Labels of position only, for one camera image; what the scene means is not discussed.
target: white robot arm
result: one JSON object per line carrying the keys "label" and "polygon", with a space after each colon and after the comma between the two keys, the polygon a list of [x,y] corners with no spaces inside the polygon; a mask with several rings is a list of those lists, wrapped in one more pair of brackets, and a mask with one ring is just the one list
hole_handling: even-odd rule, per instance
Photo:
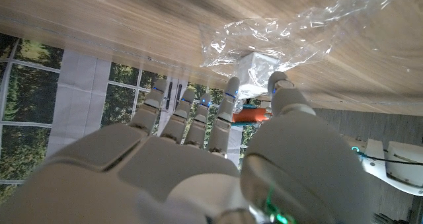
{"label": "white robot arm", "polygon": [[0,209],[0,223],[369,223],[367,180],[347,142],[315,116],[284,73],[269,80],[273,117],[249,143],[241,173],[225,159],[239,87],[229,80],[207,151],[210,96],[180,145],[187,90],[160,137],[151,135],[166,82],[132,121],[57,152]]}

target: red object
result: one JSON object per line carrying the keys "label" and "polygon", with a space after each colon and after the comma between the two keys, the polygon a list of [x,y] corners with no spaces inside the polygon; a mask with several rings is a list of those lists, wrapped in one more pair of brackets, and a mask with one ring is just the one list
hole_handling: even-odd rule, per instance
{"label": "red object", "polygon": [[257,123],[269,120],[265,117],[265,108],[244,108],[240,113],[232,116],[232,122],[252,122]]}

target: clear plastic bag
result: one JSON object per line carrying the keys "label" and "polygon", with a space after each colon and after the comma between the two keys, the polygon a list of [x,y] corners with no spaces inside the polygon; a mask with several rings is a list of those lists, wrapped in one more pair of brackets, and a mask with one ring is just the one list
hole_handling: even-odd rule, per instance
{"label": "clear plastic bag", "polygon": [[[201,25],[205,62],[216,73],[241,79],[239,98],[251,98],[267,91],[274,71],[321,61],[346,35],[365,28],[369,19],[391,0],[328,0],[325,8],[310,8],[292,21],[246,19],[212,29]],[[248,68],[240,60],[256,52],[276,59],[257,59]]]}

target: gray floor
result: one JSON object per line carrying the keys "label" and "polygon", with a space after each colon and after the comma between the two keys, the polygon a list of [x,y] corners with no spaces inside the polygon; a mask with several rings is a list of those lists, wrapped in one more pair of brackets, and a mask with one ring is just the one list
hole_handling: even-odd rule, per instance
{"label": "gray floor", "polygon": [[[376,139],[386,149],[389,141],[423,146],[423,117],[345,110],[315,109],[318,116],[344,135]],[[373,211],[392,219],[407,219],[413,196],[369,174]]]}

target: robotic hand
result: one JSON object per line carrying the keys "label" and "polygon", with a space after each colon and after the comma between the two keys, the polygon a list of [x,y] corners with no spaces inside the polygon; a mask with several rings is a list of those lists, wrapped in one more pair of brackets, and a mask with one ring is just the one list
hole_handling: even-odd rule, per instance
{"label": "robotic hand", "polygon": [[273,117],[251,139],[241,173],[225,158],[238,78],[228,82],[207,151],[208,94],[184,145],[189,90],[161,136],[151,135],[165,87],[156,82],[128,125],[46,159],[0,209],[0,223],[256,223],[255,212],[283,224],[370,222],[359,160],[284,73],[270,77]]}
{"label": "robotic hand", "polygon": [[410,224],[408,221],[404,220],[392,220],[391,218],[387,217],[386,215],[383,215],[382,213],[374,213],[372,221],[375,224]]}

